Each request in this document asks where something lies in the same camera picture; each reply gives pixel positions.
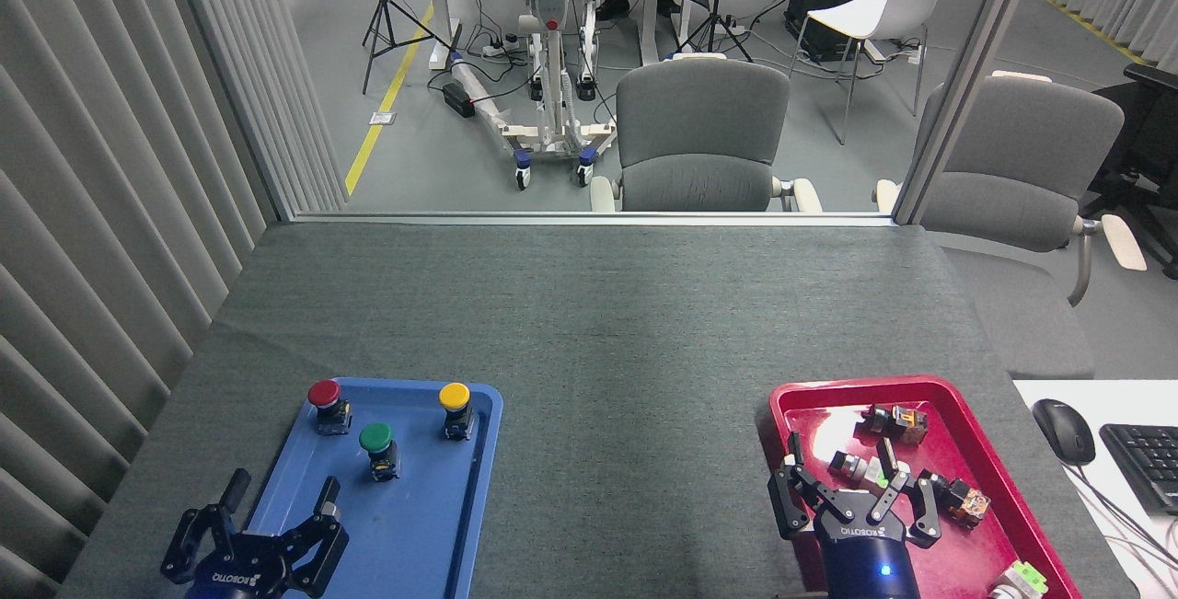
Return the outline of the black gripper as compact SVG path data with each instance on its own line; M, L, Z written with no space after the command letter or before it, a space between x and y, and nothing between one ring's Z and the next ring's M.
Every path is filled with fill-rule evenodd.
M814 524L829 598L918 598L920 591L909 561L906 529L896 515L888 513L896 496L908 496L914 518L907 529L908 539L925 549L938 544L941 524L929 473L904 472L892 441L881 437L876 450L888 482L886 491L871 507L871 524L863 519L851 521L858 514L851 511L849 495L832 491L806 468L799 432L790 432L787 447L789 454L770 473L770 506L782 539L790 539L810 524L795 496L816 513L821 506L834 513L816 516Z
M282 598L289 590L322 595L340 565L350 537L340 524L337 478L325 478L311 516L282 537L239 535L232 516L251 475L236 468L219 502L181 512L161 574L191 582L185 598ZM203 537L214 549L197 564Z

